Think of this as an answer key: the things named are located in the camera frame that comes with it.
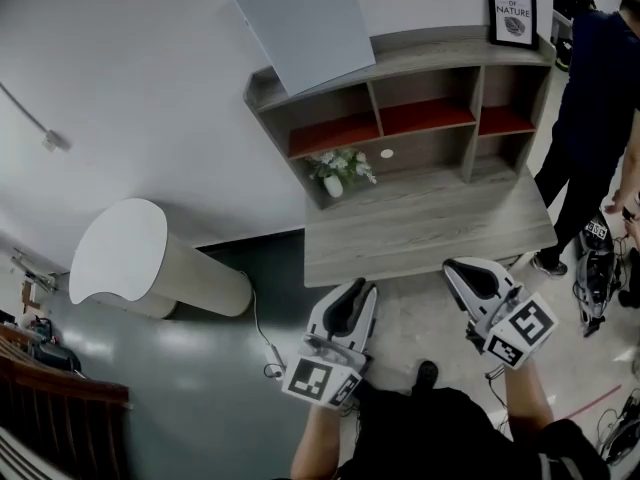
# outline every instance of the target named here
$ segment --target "picture frame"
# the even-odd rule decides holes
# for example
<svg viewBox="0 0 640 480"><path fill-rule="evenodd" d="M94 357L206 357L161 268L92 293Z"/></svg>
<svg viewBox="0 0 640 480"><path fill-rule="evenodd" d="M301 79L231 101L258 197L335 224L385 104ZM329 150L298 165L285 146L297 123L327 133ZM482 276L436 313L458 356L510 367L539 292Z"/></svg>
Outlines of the picture frame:
<svg viewBox="0 0 640 480"><path fill-rule="evenodd" d="M538 49L537 0L489 0L489 17L492 44Z"/></svg>

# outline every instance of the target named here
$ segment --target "gray wooden desk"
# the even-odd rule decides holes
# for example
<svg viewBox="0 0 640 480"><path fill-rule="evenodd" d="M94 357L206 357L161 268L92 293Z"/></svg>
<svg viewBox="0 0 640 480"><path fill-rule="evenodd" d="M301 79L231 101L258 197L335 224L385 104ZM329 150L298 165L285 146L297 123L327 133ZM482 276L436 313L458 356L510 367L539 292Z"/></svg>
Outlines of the gray wooden desk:
<svg viewBox="0 0 640 480"><path fill-rule="evenodd" d="M555 245L531 174L498 158L459 168L389 173L324 210L307 205L305 285L336 285L432 272L456 256L502 259Z"/></svg>

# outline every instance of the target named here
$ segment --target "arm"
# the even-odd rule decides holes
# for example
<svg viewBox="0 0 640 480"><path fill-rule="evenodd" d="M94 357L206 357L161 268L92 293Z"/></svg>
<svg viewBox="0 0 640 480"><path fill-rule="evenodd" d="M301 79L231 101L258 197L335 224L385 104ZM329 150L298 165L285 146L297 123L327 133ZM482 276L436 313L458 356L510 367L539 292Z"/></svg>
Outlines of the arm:
<svg viewBox="0 0 640 480"><path fill-rule="evenodd" d="M633 116L633 126L627 151L622 163L622 179L620 188L613 196L613 204L605 208L607 213L622 211L624 203L630 195L640 190L640 111L636 110Z"/></svg>
<svg viewBox="0 0 640 480"><path fill-rule="evenodd" d="M340 413L312 405L291 466L292 480L328 480L340 457Z"/></svg>
<svg viewBox="0 0 640 480"><path fill-rule="evenodd" d="M553 423L553 412L542 390L533 359L519 370L505 367L507 413L513 440L529 444L547 425Z"/></svg>

